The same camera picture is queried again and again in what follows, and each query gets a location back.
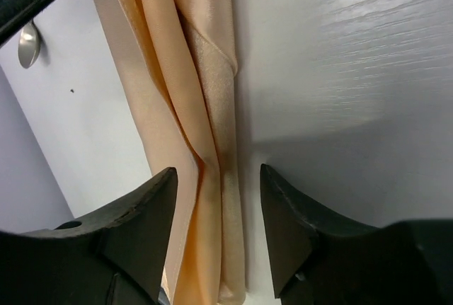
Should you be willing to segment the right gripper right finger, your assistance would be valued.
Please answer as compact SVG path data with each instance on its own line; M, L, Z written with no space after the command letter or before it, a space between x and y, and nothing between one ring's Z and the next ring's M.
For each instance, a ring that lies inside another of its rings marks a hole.
M300 268L321 247L323 234L349 237L372 230L296 189L272 166L260 166L260 203L274 295L284 297Z

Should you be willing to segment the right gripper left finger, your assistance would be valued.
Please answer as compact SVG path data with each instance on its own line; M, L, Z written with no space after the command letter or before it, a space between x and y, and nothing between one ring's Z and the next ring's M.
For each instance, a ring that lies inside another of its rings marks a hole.
M166 168L136 190L56 228L92 234L89 251L112 271L108 301L157 301L176 208L178 175Z

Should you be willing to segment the orange cloth napkin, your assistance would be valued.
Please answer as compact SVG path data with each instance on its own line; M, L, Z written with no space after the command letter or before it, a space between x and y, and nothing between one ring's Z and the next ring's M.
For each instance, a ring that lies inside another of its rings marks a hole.
M94 0L152 173L174 167L172 304L242 304L231 0Z

